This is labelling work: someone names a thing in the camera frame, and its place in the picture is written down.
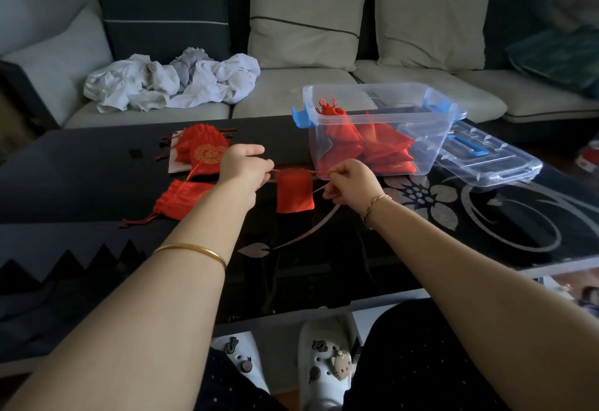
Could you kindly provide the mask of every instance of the hand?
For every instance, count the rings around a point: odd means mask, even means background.
[[[219,184],[232,183],[246,193],[251,209],[256,204],[256,191],[270,179],[274,167],[271,159],[250,157],[264,153],[260,144],[234,144],[226,150],[221,160]]]
[[[364,217],[370,203],[384,195],[383,188],[369,167],[356,159],[348,159],[329,170],[330,181],[323,197],[335,204],[347,204]]]

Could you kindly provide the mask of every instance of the gold bracelet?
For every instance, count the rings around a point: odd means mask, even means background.
[[[226,263],[222,256],[220,256],[216,252],[213,252],[210,249],[207,249],[205,247],[200,247],[200,246],[197,246],[194,244],[164,244],[163,246],[160,246],[159,248],[154,250],[154,253],[156,254],[156,253],[160,252],[161,250],[169,250],[169,249],[193,250],[194,252],[199,252],[200,254],[207,255],[211,258],[214,258],[216,261],[220,262],[223,265],[223,269],[226,272]]]
[[[380,200],[381,198],[385,198],[385,197],[393,200],[393,198],[391,198],[387,194],[383,194],[381,196],[377,196],[373,201],[370,202],[370,204],[368,205],[368,209],[366,210],[366,213],[364,214],[364,217],[362,218],[362,222],[364,225],[366,225],[366,217],[368,217],[368,214],[370,214],[370,209],[372,208],[374,202]]]

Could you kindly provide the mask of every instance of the beige pillow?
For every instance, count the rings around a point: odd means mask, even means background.
[[[489,0],[376,0],[378,63],[456,72],[485,66]]]
[[[355,69],[364,0],[251,0],[248,54],[263,69]]]

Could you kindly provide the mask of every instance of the black glass coffee table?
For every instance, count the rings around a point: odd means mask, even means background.
[[[216,120],[261,143],[278,167],[310,165],[290,116]],[[161,138],[191,123],[52,131],[0,168],[0,363],[48,354],[176,225],[142,219],[175,179]],[[216,176],[204,177],[215,181]],[[447,233],[531,278],[599,265],[599,198],[549,165],[533,181],[481,191],[444,168],[381,180]],[[314,189],[324,182],[316,180]],[[216,334],[425,297],[377,233],[314,193],[316,208],[277,214],[259,192],[227,270]]]

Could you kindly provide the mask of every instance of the pile of white clothes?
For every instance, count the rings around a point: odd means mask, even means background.
[[[189,47],[168,65],[147,55],[129,59],[89,74],[83,95],[98,102],[101,113],[133,107],[188,109],[206,102],[237,104],[250,94],[260,75],[258,61],[239,53],[223,62],[202,49]]]

